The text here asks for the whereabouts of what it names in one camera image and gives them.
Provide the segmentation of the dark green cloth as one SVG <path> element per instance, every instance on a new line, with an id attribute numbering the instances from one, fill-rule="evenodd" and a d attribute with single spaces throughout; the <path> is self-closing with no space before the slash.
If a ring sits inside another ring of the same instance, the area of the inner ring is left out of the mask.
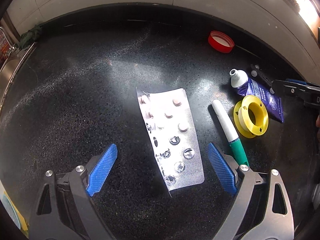
<path id="1" fill-rule="evenodd" d="M 37 42 L 42 37 L 42 25 L 35 25 L 32 29 L 21 35 L 21 39 L 18 43 L 18 48 L 20 50 L 27 48 L 34 42 Z"/>

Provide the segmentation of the red jar lid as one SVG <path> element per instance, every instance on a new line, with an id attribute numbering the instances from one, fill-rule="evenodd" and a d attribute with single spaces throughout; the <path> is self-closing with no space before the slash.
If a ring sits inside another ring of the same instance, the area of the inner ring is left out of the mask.
<path id="1" fill-rule="evenodd" d="M 234 41 L 220 31 L 211 31 L 208 42 L 212 48 L 225 54 L 230 53 L 235 46 Z"/>

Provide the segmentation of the green white marker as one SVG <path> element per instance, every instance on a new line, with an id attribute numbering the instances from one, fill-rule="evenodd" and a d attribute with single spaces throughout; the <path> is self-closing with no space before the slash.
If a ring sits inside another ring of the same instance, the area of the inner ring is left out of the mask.
<path id="1" fill-rule="evenodd" d="M 212 101 L 212 108 L 223 129 L 227 141 L 229 142 L 235 161 L 238 163 L 238 165 L 246 165 L 249 167 L 249 162 L 239 135 L 222 103 L 219 100 L 215 99 Z"/>

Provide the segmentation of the yellow tape spool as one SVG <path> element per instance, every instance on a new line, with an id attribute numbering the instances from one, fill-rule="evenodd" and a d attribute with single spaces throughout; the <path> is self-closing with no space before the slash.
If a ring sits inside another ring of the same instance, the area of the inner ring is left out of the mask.
<path id="1" fill-rule="evenodd" d="M 254 138 L 266 133 L 268 113 L 263 102 L 253 95 L 245 96 L 233 110 L 237 130 L 246 138 Z"/>

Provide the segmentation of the blue cream tube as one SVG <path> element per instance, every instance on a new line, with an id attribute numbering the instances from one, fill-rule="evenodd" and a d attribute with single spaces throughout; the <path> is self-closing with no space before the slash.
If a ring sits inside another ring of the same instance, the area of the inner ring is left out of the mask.
<path id="1" fill-rule="evenodd" d="M 248 77 L 243 70 L 232 69 L 229 72 L 231 87 L 238 95 L 253 95 L 259 98 L 265 105 L 269 114 L 281 123 L 284 123 L 283 104 L 280 97 L 272 94 L 269 89 Z"/>

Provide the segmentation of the red dish soap bottle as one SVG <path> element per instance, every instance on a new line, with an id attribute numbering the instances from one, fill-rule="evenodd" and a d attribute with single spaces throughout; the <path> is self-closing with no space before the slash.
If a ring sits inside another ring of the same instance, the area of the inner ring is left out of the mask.
<path id="1" fill-rule="evenodd" d="M 1 46 L 1 58 L 5 60 L 8 57 L 7 53 L 8 53 L 8 50 L 10 49 L 10 44 L 2 27 L 0 29 L 0 46 Z"/>

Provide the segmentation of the stainless steel sink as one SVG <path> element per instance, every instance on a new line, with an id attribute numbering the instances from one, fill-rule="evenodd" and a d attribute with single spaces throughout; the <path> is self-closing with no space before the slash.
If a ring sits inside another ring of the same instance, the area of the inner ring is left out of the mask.
<path id="1" fill-rule="evenodd" d="M 37 42 L 33 42 L 27 48 L 19 49 L 18 44 L 14 44 L 7 53 L 7 59 L 1 67 L 1 109 L 3 108 L 8 90 L 13 83 L 13 80 L 23 66 L 24 62 L 29 58 L 36 48 Z"/>

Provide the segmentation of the silver pill blister pack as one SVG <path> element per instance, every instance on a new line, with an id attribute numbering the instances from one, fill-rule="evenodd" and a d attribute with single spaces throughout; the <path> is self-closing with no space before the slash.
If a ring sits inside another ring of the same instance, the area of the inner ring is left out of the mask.
<path id="1" fill-rule="evenodd" d="M 168 191 L 202 184 L 204 171 L 187 94 L 136 89 L 153 155 Z"/>

